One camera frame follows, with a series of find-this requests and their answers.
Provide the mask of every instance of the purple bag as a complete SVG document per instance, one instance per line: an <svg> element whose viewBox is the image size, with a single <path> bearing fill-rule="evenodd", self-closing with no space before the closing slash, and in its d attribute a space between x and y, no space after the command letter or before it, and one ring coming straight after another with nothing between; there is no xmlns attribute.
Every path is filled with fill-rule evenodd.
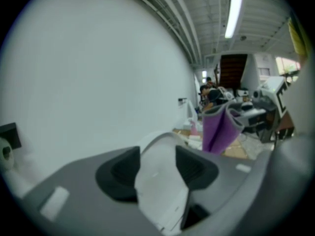
<svg viewBox="0 0 315 236"><path fill-rule="evenodd" d="M220 154L239 136L244 126L234 117L241 105L228 102L203 113L203 151Z"/></svg>

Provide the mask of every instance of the window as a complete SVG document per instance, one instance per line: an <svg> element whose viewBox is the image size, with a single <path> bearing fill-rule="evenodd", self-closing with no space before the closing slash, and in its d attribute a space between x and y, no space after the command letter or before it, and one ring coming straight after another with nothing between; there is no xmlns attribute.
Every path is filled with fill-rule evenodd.
<svg viewBox="0 0 315 236"><path fill-rule="evenodd" d="M301 69L300 63L291 59L276 57L276 63L280 75Z"/></svg>
<svg viewBox="0 0 315 236"><path fill-rule="evenodd" d="M269 68L259 68L259 75L270 76Z"/></svg>

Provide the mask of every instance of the tape roll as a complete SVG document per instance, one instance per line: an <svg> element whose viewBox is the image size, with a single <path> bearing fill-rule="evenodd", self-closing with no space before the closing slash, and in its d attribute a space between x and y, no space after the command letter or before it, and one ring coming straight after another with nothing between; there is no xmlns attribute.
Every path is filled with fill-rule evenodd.
<svg viewBox="0 0 315 236"><path fill-rule="evenodd" d="M6 171L13 168L14 157L10 143L0 137L0 170Z"/></svg>

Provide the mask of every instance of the fluorescent light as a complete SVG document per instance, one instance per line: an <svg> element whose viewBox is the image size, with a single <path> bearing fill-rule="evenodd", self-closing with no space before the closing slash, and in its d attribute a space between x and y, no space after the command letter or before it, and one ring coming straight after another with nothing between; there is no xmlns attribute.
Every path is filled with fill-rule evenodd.
<svg viewBox="0 0 315 236"><path fill-rule="evenodd" d="M238 21L238 17L240 15L241 7L242 0L231 0L225 38L231 38L233 36Z"/></svg>

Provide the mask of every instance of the ceiling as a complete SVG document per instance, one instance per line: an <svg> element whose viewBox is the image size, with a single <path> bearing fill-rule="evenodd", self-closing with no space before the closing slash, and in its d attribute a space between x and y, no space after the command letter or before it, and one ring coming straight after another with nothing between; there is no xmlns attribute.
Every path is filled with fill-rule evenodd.
<svg viewBox="0 0 315 236"><path fill-rule="evenodd" d="M198 71L215 66L224 54L267 52L296 59L284 0L243 0L232 38L225 29L230 0L142 0L180 41Z"/></svg>

